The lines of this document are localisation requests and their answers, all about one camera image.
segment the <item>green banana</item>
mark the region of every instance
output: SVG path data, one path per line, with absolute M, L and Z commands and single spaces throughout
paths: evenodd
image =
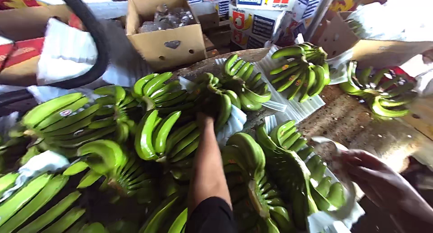
M 415 84 L 414 83 L 412 83 L 412 82 L 406 82 L 403 85 L 398 86 L 396 88 L 393 88 L 389 92 L 382 94 L 381 97 L 392 98 L 392 97 L 395 97 L 395 96 L 400 95 L 402 93 L 405 93 L 407 91 L 410 91 L 410 90 L 412 90 L 414 88 L 415 88 Z
M 125 89 L 123 89 L 123 87 L 116 85 L 96 88 L 93 92 L 99 95 L 108 95 L 114 97 L 117 106 L 120 105 L 120 103 L 125 99 L 127 95 L 127 92 L 125 91 Z
M 235 76 L 242 78 L 243 74 L 248 70 L 249 66 L 251 65 L 250 62 L 245 62 L 239 69 L 239 71 L 235 74 Z
M 230 100 L 230 97 L 228 95 L 222 94 L 220 98 L 221 101 L 219 103 L 219 114 L 218 118 L 215 120 L 215 131 L 219 131 L 223 128 L 225 123 L 227 123 L 232 111 L 232 101 Z
M 181 151 L 179 151 L 175 156 L 173 156 L 170 159 L 170 162 L 177 162 L 185 157 L 187 157 L 190 153 L 192 153 L 193 151 L 195 151 L 198 147 L 198 143 L 200 141 L 200 138 L 197 137 L 196 139 L 194 139 L 194 141 L 192 141 L 190 144 L 188 144 L 186 147 L 184 147 Z
M 294 125 L 295 125 L 295 120 L 288 120 L 286 122 L 283 122 L 283 123 L 277 125 L 276 127 L 274 127 L 271 130 L 271 133 L 269 134 L 269 136 L 271 137 L 272 141 L 275 144 L 278 144 L 281 147 L 281 145 L 284 142 L 284 140 L 283 140 L 284 135 L 285 134 L 291 134 L 291 132 L 294 132 L 294 130 L 289 131 L 291 128 L 293 128 Z
M 385 117 L 400 117 L 405 116 L 409 113 L 409 110 L 406 108 L 400 110 L 386 109 L 380 104 L 379 100 L 381 99 L 382 98 L 380 96 L 377 96 L 373 99 L 373 102 L 371 102 L 370 108 L 374 113 Z
M 143 87 L 153 78 L 155 78 L 156 76 L 158 76 L 159 74 L 157 73 L 153 73 L 153 74 L 149 74 L 146 75 L 145 77 L 142 77 L 141 79 L 139 79 L 137 82 L 135 82 L 134 87 L 133 87 L 133 96 L 137 97 L 141 97 L 143 96 Z
M 176 217 L 167 233 L 180 233 L 187 222 L 188 208 L 185 208 L 179 216 Z
M 158 110 L 148 111 L 137 127 L 135 148 L 139 157 L 144 160 L 155 160 L 158 158 L 152 145 L 152 131 L 157 116 Z
M 244 81 L 248 80 L 253 70 L 254 70 L 254 64 L 250 64 L 246 72 L 242 75 L 241 79 Z
M 84 213 L 85 209 L 74 207 L 69 210 L 65 215 L 63 215 L 59 220 L 54 222 L 46 228 L 42 233 L 58 233 L 63 232 L 69 228 L 75 221 L 77 221 Z
M 92 106 L 90 106 L 89 108 L 84 109 L 83 111 L 71 115 L 71 116 L 67 116 L 64 119 L 48 126 L 47 128 L 43 129 L 43 132 L 51 132 L 51 131 L 55 131 L 55 130 L 59 130 L 65 127 L 68 127 L 70 125 L 73 125 L 85 118 L 88 117 L 93 117 L 95 115 L 95 112 L 97 112 L 100 108 L 100 104 L 94 104 Z
M 242 63 L 244 63 L 242 59 L 237 60 L 229 70 L 230 75 L 235 75 L 237 70 L 242 66 Z
M 284 140 L 282 147 L 284 149 L 289 149 L 294 143 L 295 141 L 300 138 L 302 136 L 301 132 L 295 132 L 293 133 L 291 136 L 289 136 L 289 138 L 287 138 L 286 140 Z
M 12 216 L 5 224 L 0 226 L 0 232 L 12 232 L 25 222 L 32 214 L 51 200 L 68 182 L 67 176 L 57 175 L 18 213 Z
M 323 87 L 325 87 L 325 83 L 327 79 L 325 79 L 324 69 L 320 65 L 313 66 L 314 73 L 316 74 L 316 84 L 311 87 L 311 90 L 308 92 L 310 97 L 314 97 L 320 92 L 322 92 Z
M 373 69 L 371 67 L 365 68 L 359 73 L 359 76 L 357 76 L 358 81 L 362 86 L 370 86 L 369 76 L 372 70 Z
M 257 141 L 264 147 L 274 150 L 275 148 L 277 148 L 277 145 L 266 133 L 265 125 L 265 123 L 262 123 L 256 126 Z
M 173 125 L 176 123 L 177 119 L 179 119 L 179 116 L 181 116 L 181 111 L 173 112 L 162 121 L 161 129 L 156 136 L 154 144 L 154 149 L 157 153 L 164 153 L 167 136 Z
M 369 79 L 370 83 L 374 84 L 371 86 L 376 87 L 385 73 L 389 73 L 389 69 L 384 68 L 384 69 L 378 70 L 376 73 L 374 73 L 371 76 L 371 78 Z
M 171 92 L 174 89 L 178 89 L 179 87 L 180 87 L 179 80 L 175 80 L 175 81 L 169 82 L 165 86 L 157 89 L 149 97 L 152 98 L 152 99 L 156 99 L 156 98 L 161 97 L 165 93 Z
M 78 161 L 74 164 L 71 164 L 65 171 L 63 171 L 63 175 L 76 175 L 85 169 L 87 169 L 89 166 L 84 161 Z
M 246 98 L 248 98 L 249 100 L 251 100 L 253 102 L 258 102 L 258 103 L 267 102 L 267 101 L 271 100 L 271 96 L 272 96 L 271 92 L 267 92 L 263 95 L 256 94 L 255 92 L 246 88 L 246 86 L 244 86 L 243 93 L 245 94 Z
M 116 121 L 114 120 L 114 117 L 108 117 L 108 118 L 105 118 L 105 119 L 92 121 L 88 125 L 88 128 L 90 128 L 90 129 L 100 129 L 100 128 L 112 126 L 112 125 L 115 125 L 115 124 L 116 124 Z
M 240 93 L 239 98 L 241 100 L 241 107 L 243 110 L 247 111 L 257 111 L 262 108 L 262 103 L 253 102 L 249 100 L 245 94 Z
M 115 105 L 116 99 L 114 97 L 111 97 L 111 96 L 104 96 L 104 97 L 96 98 L 95 102 L 99 103 L 101 106 L 103 106 L 103 105 Z
M 288 46 L 275 51 L 271 58 L 298 58 L 305 54 L 305 50 L 299 46 Z
M 232 65 L 235 63 L 237 59 L 238 59 L 237 54 L 233 54 L 226 59 L 226 61 L 224 62 L 224 72 L 226 75 L 230 75 L 230 68 L 232 67 Z
M 289 77 L 289 79 L 283 83 L 280 87 L 278 87 L 277 92 L 282 92 L 287 89 L 292 83 L 302 74 L 302 70 L 298 69 Z
M 336 208 L 339 208 L 344 204 L 344 190 L 340 182 L 335 182 L 331 185 L 326 199 Z
M 289 150 L 298 152 L 299 149 L 308 142 L 306 137 L 298 138 L 290 147 Z
M 168 100 L 168 101 L 165 101 L 162 103 L 158 103 L 155 106 L 158 108 L 172 107 L 172 106 L 175 106 L 175 105 L 182 103 L 188 96 L 189 96 L 189 93 L 186 92 L 186 93 L 180 95 L 179 97 L 176 97 L 172 100 Z
M 324 197 L 328 195 L 329 188 L 332 185 L 331 177 L 326 176 L 323 177 L 322 180 L 320 180 L 319 184 L 316 187 L 316 190 Z
M 305 74 L 305 82 L 300 88 L 300 98 L 299 98 L 300 103 L 305 102 L 310 97 L 308 95 L 308 90 L 310 90 L 311 87 L 313 86 L 315 79 L 316 79 L 316 73 L 311 67 L 308 67 L 308 71 Z
M 393 99 L 387 99 L 387 98 L 380 98 L 379 103 L 383 107 L 396 107 L 404 104 L 408 104 L 413 102 L 414 98 L 416 98 L 417 93 L 416 92 L 410 92 L 408 94 L 403 94 L 401 96 L 398 96 Z
M 150 80 L 144 87 L 143 87 L 143 95 L 150 97 L 152 93 L 154 93 L 156 90 L 158 90 L 161 84 L 163 84 L 165 81 L 170 79 L 170 77 L 173 75 L 171 72 L 165 72 L 162 73 L 152 80 Z
M 15 185 L 18 175 L 18 173 L 8 173 L 0 177 L 0 195 L 3 195 L 4 191 Z
M 168 154 L 178 142 L 180 142 L 184 137 L 190 134 L 195 128 L 197 128 L 196 122 L 191 121 L 171 133 L 166 140 L 167 142 L 165 145 L 164 153 Z
M 262 73 L 259 72 L 259 73 L 257 73 L 257 74 L 252 78 L 251 81 L 246 82 L 245 85 L 248 86 L 249 88 L 253 89 L 253 88 L 257 85 L 257 82 L 258 82 L 261 78 L 262 78 Z
M 226 143 L 228 146 L 235 145 L 245 153 L 251 174 L 256 181 L 260 181 L 264 175 L 265 155 L 262 148 L 254 139 L 246 133 L 236 133 L 232 135 Z
M 75 191 L 65 198 L 63 198 L 59 203 L 54 205 L 52 208 L 47 210 L 44 214 L 39 216 L 34 221 L 30 222 L 24 228 L 20 229 L 18 233 L 37 233 L 46 225 L 51 223 L 54 219 L 56 219 L 60 214 L 62 214 L 69 206 L 75 202 L 78 197 L 81 195 L 78 191 Z
M 154 212 L 149 216 L 144 225 L 139 230 L 140 233 L 156 233 L 164 224 L 165 220 L 175 210 L 177 204 L 182 198 L 179 193 L 173 193 L 167 197 Z
M 30 181 L 20 191 L 0 205 L 0 226 L 13 216 L 22 206 L 33 198 L 50 181 L 52 175 L 43 174 Z
M 269 207 L 269 213 L 271 214 L 271 219 L 273 219 L 279 229 L 283 232 L 296 232 L 293 222 L 290 220 L 289 213 L 284 207 Z
M 83 178 L 80 180 L 80 183 L 78 184 L 77 188 L 89 187 L 101 177 L 102 177 L 102 174 L 99 174 L 98 172 L 96 172 L 94 170 L 89 170 L 83 176 Z
M 75 101 L 83 97 L 82 93 L 75 92 L 67 94 L 58 98 L 51 99 L 45 103 L 32 108 L 22 118 L 21 123 L 29 128 L 35 128 L 40 122 L 44 121 L 47 117 L 56 113 L 57 110 L 62 110 Z
M 302 161 L 306 160 L 307 157 L 314 151 L 314 147 L 308 146 L 301 151 L 299 151 L 297 154 L 301 158 Z
M 73 112 L 83 107 L 88 102 L 89 99 L 87 97 L 83 97 L 66 107 L 56 110 L 54 113 L 52 113 L 50 116 L 46 117 L 38 125 L 36 125 L 35 129 L 42 130 L 43 128 L 46 128 L 49 125 L 52 125 L 59 120 L 62 120 L 64 117 L 68 116 L 69 114 L 72 114 Z
M 230 101 L 232 102 L 233 105 L 235 105 L 237 108 L 241 108 L 241 100 L 234 91 L 225 90 L 223 94 L 230 97 Z
M 325 173 L 326 170 L 326 163 L 324 162 L 320 162 L 319 164 L 317 164 L 314 167 L 314 170 L 311 171 L 311 179 L 319 182 L 322 180 L 323 174 Z
M 180 151 L 187 147 L 190 143 L 197 139 L 200 135 L 200 130 L 198 128 L 194 129 L 186 137 L 180 138 L 180 141 L 174 145 L 173 149 L 168 153 L 169 158 L 174 158 Z

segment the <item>banana stem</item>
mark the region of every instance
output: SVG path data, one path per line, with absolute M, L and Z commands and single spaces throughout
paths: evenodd
M 257 183 L 254 179 L 250 180 L 248 183 L 248 195 L 251 199 L 252 205 L 257 213 L 263 219 L 267 219 L 270 217 L 269 209 L 266 206 L 263 206 L 256 194 Z

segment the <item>wooden table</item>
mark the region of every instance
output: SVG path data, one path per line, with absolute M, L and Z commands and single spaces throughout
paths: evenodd
M 220 69 L 215 63 L 216 58 L 227 58 L 233 53 L 250 62 L 262 59 L 268 48 L 247 49 L 226 53 L 195 63 L 187 68 L 176 71 L 173 78 L 181 75 L 193 79 L 203 72 L 219 74 Z M 338 85 L 326 86 L 320 94 L 326 103 L 307 119 L 301 121 L 299 129 L 305 136 L 325 136 L 348 148 L 364 149 L 381 158 L 386 164 L 397 171 L 407 166 L 407 157 L 418 149 L 431 146 L 431 141 L 407 125 L 401 119 L 375 119 L 370 109 L 355 96 L 344 93 Z M 247 113 L 246 129 L 261 123 L 261 119 L 273 111 L 261 110 Z M 317 151 L 332 170 L 332 158 L 329 152 Z

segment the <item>banana bunch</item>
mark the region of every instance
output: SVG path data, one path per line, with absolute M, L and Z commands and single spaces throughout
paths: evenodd
M 132 155 L 128 156 L 116 142 L 89 142 L 78 149 L 78 155 L 80 160 L 63 172 L 63 175 L 76 175 L 90 168 L 77 188 L 86 188 L 105 177 L 101 189 L 110 186 L 118 196 L 130 197 L 136 194 L 140 203 L 150 203 L 159 198 L 157 180 L 145 173 L 139 161 Z
M 133 96 L 146 105 L 146 111 L 155 107 L 172 107 L 177 103 L 184 101 L 185 91 L 176 91 L 180 85 L 179 81 L 171 81 L 167 84 L 173 73 L 165 72 L 163 74 L 149 74 L 139 79 L 133 87 Z
M 321 48 L 309 42 L 281 48 L 272 54 L 271 58 L 294 58 L 288 64 L 271 70 L 269 74 L 277 75 L 271 83 L 281 83 L 275 86 L 278 92 L 289 88 L 287 100 L 295 98 L 300 93 L 299 102 L 305 102 L 309 97 L 314 97 L 322 92 L 330 83 L 329 66 L 325 62 L 327 53 Z
M 238 59 L 237 54 L 231 55 L 224 63 L 223 93 L 230 97 L 237 108 L 246 111 L 259 110 L 262 103 L 269 101 L 272 96 L 267 83 L 258 83 L 261 73 L 250 79 L 253 70 L 254 65 Z
M 348 81 L 340 83 L 345 92 L 364 98 L 373 113 L 385 117 L 399 117 L 409 113 L 405 105 L 414 101 L 417 93 L 412 91 L 416 83 L 395 75 L 391 79 L 381 81 L 389 75 L 389 69 L 381 69 L 371 75 L 371 68 L 356 71 L 356 61 L 347 66 Z
M 17 174 L 12 173 L 0 177 L 0 192 L 12 187 L 16 177 Z M 64 175 L 40 175 L 1 202 L 0 232 L 36 233 L 42 229 L 42 232 L 65 232 L 70 226 L 83 226 L 79 219 L 86 210 L 80 208 L 77 202 L 81 195 L 78 191 L 70 193 L 57 204 L 50 203 L 53 206 L 46 211 L 40 210 L 57 195 L 68 179 Z
M 186 193 L 171 194 L 154 210 L 138 232 L 184 232 L 188 213 L 185 202 Z

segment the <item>hand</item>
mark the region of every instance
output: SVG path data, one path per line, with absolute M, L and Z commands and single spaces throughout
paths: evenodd
M 409 182 L 376 156 L 353 149 L 342 154 L 341 160 L 351 180 L 379 208 L 403 220 L 411 216 L 427 222 L 433 219 L 433 209 Z
M 198 112 L 197 113 L 197 125 L 200 129 L 204 129 L 209 125 L 214 125 L 214 118 L 208 114 Z

